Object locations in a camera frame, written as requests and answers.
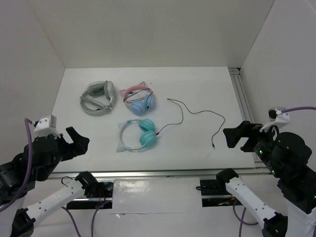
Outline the teal cat-ear headphones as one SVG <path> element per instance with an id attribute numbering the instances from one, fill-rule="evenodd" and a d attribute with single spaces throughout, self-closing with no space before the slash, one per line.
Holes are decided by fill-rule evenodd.
<path id="1" fill-rule="evenodd" d="M 144 132 L 140 138 L 140 147 L 131 148 L 125 145 L 122 139 L 124 130 L 132 125 L 138 124 L 139 128 Z M 126 122 L 118 123 L 118 146 L 116 149 L 117 153 L 129 151 L 129 152 L 140 152 L 151 148 L 157 142 L 157 134 L 155 133 L 155 124 L 150 119 L 129 119 Z"/>

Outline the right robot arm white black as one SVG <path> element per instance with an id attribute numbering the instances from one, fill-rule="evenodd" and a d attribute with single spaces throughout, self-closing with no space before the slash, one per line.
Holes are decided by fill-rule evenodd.
<path id="1" fill-rule="evenodd" d="M 316 173 L 307 166 L 312 150 L 297 134 L 280 132 L 273 124 L 243 121 L 236 128 L 223 130 L 227 146 L 234 148 L 247 138 L 241 150 L 255 153 L 278 179 L 277 187 L 286 199 L 288 215 L 266 205 L 231 168 L 216 175 L 215 187 L 230 193 L 246 208 L 265 237 L 314 237 L 316 235 Z"/>

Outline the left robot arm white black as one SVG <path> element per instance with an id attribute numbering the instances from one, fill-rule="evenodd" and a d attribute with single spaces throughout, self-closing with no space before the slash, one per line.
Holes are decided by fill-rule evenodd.
<path id="1" fill-rule="evenodd" d="M 66 128 L 73 140 L 52 135 L 36 137 L 26 145 L 23 153 L 0 166 L 0 235 L 29 237 L 34 229 L 51 214 L 72 200 L 97 193 L 98 181 L 89 172 L 80 172 L 69 184 L 28 207 L 23 207 L 26 194 L 37 181 L 48 179 L 57 164 L 87 152 L 89 139 L 79 135 L 73 127 Z"/>

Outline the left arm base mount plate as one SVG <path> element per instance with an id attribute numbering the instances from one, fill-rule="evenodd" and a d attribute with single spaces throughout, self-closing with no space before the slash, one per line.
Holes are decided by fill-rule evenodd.
<path id="1" fill-rule="evenodd" d="M 100 182 L 99 187 L 90 197 L 79 197 L 69 202 L 66 207 L 69 210 L 93 210 L 105 203 L 101 209 L 112 209 L 114 182 Z"/>

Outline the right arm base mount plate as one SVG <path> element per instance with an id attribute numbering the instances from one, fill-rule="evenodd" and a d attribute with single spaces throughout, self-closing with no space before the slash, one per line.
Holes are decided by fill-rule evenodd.
<path id="1" fill-rule="evenodd" d="M 200 180 L 196 187 L 201 193 L 202 207 L 241 205 L 240 201 L 228 193 L 217 180 Z"/>

